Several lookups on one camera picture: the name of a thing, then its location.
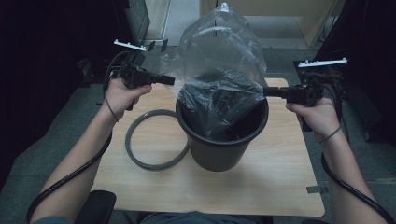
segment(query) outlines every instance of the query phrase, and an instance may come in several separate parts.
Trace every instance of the bracelet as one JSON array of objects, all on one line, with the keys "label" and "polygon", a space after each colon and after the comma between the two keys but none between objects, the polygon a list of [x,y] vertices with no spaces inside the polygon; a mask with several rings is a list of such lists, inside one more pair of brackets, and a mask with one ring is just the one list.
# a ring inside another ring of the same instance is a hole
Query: bracelet
[{"label": "bracelet", "polygon": [[337,130],[335,130],[332,134],[330,134],[329,136],[327,136],[326,138],[324,138],[323,140],[321,140],[319,143],[322,144],[324,142],[326,142],[327,140],[329,140],[331,137],[333,137],[336,133],[338,133],[338,131],[340,131],[341,129],[341,125],[340,127],[337,128]]},{"label": "bracelet", "polygon": [[113,115],[113,118],[116,120],[116,122],[119,122],[119,120],[117,119],[116,114],[114,114],[114,111],[111,109],[110,104],[108,103],[107,97],[106,97],[106,93],[105,93],[105,101],[106,104],[108,106],[108,109],[110,110],[111,114]]}]

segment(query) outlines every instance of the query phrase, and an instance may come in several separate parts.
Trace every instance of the forearm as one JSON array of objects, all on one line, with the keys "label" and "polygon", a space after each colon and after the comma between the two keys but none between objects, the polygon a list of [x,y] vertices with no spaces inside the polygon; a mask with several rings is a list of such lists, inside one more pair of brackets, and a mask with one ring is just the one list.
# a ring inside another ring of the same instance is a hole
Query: forearm
[{"label": "forearm", "polygon": [[[114,124],[114,118],[108,114],[105,107],[102,107],[78,142],[52,172],[43,190],[93,158],[110,136]],[[98,166],[99,161],[54,191],[37,207],[32,221],[47,216],[62,216],[75,220],[91,191]]]},{"label": "forearm", "polygon": [[[350,186],[374,200],[344,134],[338,132],[323,143],[323,147],[323,153],[330,169]],[[329,187],[333,223],[386,223],[374,209],[330,178]]]}]

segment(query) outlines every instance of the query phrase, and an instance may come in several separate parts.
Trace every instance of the rubber ring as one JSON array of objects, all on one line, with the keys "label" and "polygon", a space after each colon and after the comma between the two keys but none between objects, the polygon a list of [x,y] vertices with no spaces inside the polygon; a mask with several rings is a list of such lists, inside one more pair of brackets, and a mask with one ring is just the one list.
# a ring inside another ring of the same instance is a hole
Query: rubber ring
[{"label": "rubber ring", "polygon": [[184,147],[184,149],[181,151],[181,153],[177,157],[175,157],[171,161],[168,161],[163,164],[155,164],[155,165],[147,164],[147,163],[144,163],[144,162],[138,160],[134,156],[134,153],[132,152],[132,149],[131,149],[131,138],[132,138],[132,134],[134,133],[134,130],[145,119],[149,119],[151,117],[160,116],[160,115],[171,116],[174,118],[177,117],[177,114],[172,110],[165,110],[165,109],[151,110],[151,111],[141,115],[140,117],[138,117],[131,124],[131,126],[129,127],[129,129],[126,133],[126,136],[125,136],[125,148],[126,148],[126,152],[128,153],[128,156],[131,158],[131,160],[134,163],[136,163],[136,165],[140,166],[141,168],[143,168],[145,170],[149,170],[149,171],[161,171],[161,170],[164,170],[164,169],[167,169],[167,168],[170,168],[170,167],[176,165],[178,162],[180,162],[184,158],[184,156],[186,156],[187,152],[190,149],[189,143],[187,142],[186,146]]}]

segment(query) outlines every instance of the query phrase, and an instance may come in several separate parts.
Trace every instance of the person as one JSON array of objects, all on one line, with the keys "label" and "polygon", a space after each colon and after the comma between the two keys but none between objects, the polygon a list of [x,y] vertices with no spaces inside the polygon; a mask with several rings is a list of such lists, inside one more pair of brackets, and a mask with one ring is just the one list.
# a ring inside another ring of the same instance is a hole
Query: person
[{"label": "person", "polygon": [[[96,155],[110,136],[116,122],[122,118],[124,110],[130,104],[136,104],[140,96],[150,91],[150,86],[128,90],[124,86],[122,79],[111,79],[106,92],[105,102],[85,133],[50,175],[43,190],[64,176],[69,175]],[[324,157],[332,171],[347,181],[352,187],[374,200],[373,194],[364,182],[346,137],[339,129],[340,123],[332,100],[322,98],[313,107],[287,104],[286,108],[296,113],[299,120],[305,119],[312,128],[315,138],[323,147]],[[81,175],[54,191],[34,211],[31,223],[73,223],[91,191],[99,162],[100,160]],[[333,223],[386,223],[376,211],[339,187],[331,179],[329,179],[329,190]],[[169,220],[174,217],[171,215],[169,217],[168,215],[151,217],[151,219],[145,219],[143,222],[145,224],[154,223],[154,221],[155,223],[165,223],[165,221],[166,223],[177,223],[177,220],[180,220],[180,218],[176,218],[175,222],[170,222]],[[205,216],[200,213],[181,214],[181,216],[184,216],[181,220],[187,220],[183,219],[186,218],[185,216],[202,218],[196,223],[221,223],[217,222],[217,218],[227,219],[226,215],[216,217],[216,215]],[[231,216],[229,218],[230,220],[222,220],[223,223],[252,223],[249,219],[241,218],[235,220]]]}]

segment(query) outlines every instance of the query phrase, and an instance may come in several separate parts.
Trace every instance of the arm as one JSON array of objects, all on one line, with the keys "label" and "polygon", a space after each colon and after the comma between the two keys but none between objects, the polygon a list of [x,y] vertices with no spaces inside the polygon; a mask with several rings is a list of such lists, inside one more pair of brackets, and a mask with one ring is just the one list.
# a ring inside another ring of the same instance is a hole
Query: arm
[{"label": "arm", "polygon": [[[117,119],[121,119],[123,112],[131,103],[136,104],[139,96],[151,91],[150,86],[128,90],[121,79],[112,79],[106,93],[106,98]],[[49,176],[43,190],[77,170],[86,163],[105,144],[110,136],[116,119],[111,114],[107,103],[104,102],[88,126],[66,157]],[[99,166],[99,161],[75,177],[58,190],[54,191],[35,210],[31,222],[42,217],[60,216],[74,221],[88,198],[93,180]]]},{"label": "arm", "polygon": [[[314,107],[287,104],[286,108],[295,112],[299,119],[305,119],[318,141],[330,136],[340,126],[330,99],[322,98]],[[337,132],[323,142],[322,147],[330,169],[350,186],[374,200],[344,133]],[[333,223],[386,223],[374,209],[338,186],[330,178],[329,189]]]}]

